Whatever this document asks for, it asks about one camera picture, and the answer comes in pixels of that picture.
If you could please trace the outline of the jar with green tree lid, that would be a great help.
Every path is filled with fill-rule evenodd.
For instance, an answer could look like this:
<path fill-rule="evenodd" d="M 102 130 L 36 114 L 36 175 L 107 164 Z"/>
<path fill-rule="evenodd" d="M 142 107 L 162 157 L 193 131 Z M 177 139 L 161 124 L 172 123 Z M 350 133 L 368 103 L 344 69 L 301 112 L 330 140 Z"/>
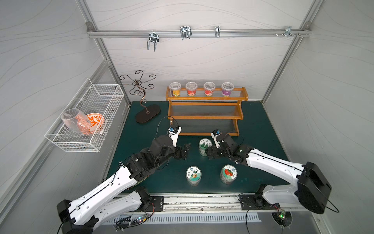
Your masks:
<path fill-rule="evenodd" d="M 201 139 L 199 141 L 199 144 L 198 144 L 200 155 L 206 157 L 207 154 L 206 154 L 205 150 L 208 147 L 211 147 L 211 146 L 212 146 L 212 141 L 210 139 L 208 139 L 208 138 Z"/>

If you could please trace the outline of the jar with carrot lid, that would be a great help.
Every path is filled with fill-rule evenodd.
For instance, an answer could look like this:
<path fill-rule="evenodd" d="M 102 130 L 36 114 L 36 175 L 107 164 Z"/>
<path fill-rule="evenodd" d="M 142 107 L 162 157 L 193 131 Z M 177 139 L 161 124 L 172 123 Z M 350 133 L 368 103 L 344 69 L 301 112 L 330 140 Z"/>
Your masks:
<path fill-rule="evenodd" d="M 197 166 L 191 166 L 186 171 L 186 178 L 191 186 L 197 186 L 202 177 L 202 171 Z"/>

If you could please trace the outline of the small clear yellow seed container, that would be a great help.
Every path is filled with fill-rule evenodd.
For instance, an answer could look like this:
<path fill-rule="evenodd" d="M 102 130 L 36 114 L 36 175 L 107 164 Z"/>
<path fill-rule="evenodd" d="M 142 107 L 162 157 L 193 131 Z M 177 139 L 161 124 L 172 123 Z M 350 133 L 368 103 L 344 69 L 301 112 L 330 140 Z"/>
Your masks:
<path fill-rule="evenodd" d="M 178 82 L 172 82 L 169 85 L 169 89 L 170 89 L 173 97 L 179 97 L 180 96 L 181 88 L 182 88 L 182 85 Z"/>

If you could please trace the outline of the small clear red seed container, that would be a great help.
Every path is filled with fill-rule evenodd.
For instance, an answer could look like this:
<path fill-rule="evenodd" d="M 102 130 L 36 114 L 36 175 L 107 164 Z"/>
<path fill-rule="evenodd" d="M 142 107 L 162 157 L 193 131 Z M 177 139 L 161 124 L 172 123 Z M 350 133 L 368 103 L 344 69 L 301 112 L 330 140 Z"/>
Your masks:
<path fill-rule="evenodd" d="M 194 97 L 196 95 L 196 91 L 198 89 L 198 85 L 195 82 L 188 82 L 186 84 L 186 91 L 188 96 Z"/>

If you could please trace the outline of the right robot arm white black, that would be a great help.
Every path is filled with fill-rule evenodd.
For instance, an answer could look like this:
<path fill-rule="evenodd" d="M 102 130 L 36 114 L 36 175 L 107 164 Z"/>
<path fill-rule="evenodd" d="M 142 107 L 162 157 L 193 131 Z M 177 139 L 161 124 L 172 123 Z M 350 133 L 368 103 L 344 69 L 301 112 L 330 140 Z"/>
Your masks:
<path fill-rule="evenodd" d="M 214 143 L 205 150 L 209 159 L 227 158 L 237 165 L 259 169 L 288 182 L 288 185 L 261 186 L 256 201 L 300 204 L 316 214 L 323 214 L 327 209 L 332 186 L 316 164 L 273 157 L 251 146 L 238 144 L 230 134 L 219 130 L 214 130 L 211 137 Z"/>

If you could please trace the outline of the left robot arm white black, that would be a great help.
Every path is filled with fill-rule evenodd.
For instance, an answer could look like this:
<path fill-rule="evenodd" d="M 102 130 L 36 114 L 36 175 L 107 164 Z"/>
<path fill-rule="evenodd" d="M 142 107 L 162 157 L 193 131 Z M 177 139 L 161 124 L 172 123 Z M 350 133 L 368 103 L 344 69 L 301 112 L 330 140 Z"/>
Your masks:
<path fill-rule="evenodd" d="M 117 199 L 121 192 L 132 188 L 154 174 L 169 159 L 185 160 L 191 144 L 177 146 L 178 134 L 155 138 L 150 147 L 133 154 L 118 170 L 96 188 L 75 200 L 63 200 L 57 205 L 61 220 L 58 233 L 91 234 L 106 221 L 121 213 L 145 211 L 152 197 L 144 187 Z"/>

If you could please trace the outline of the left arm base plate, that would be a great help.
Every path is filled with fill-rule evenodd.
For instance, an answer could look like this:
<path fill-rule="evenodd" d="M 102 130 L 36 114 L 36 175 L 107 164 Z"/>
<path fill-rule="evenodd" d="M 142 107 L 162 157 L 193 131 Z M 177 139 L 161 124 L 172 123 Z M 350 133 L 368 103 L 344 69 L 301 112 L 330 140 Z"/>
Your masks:
<path fill-rule="evenodd" d="M 145 202 L 142 202 L 137 210 L 131 212 L 161 212 L 164 209 L 164 196 L 151 196 Z"/>

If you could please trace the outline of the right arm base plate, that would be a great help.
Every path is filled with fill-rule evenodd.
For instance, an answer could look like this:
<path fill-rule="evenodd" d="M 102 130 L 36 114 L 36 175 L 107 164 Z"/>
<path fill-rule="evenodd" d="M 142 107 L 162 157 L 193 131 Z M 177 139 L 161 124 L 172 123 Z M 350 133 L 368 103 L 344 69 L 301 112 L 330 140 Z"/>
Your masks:
<path fill-rule="evenodd" d="M 242 210 L 279 210 L 278 203 L 269 203 L 260 195 L 239 194 L 237 196 Z"/>

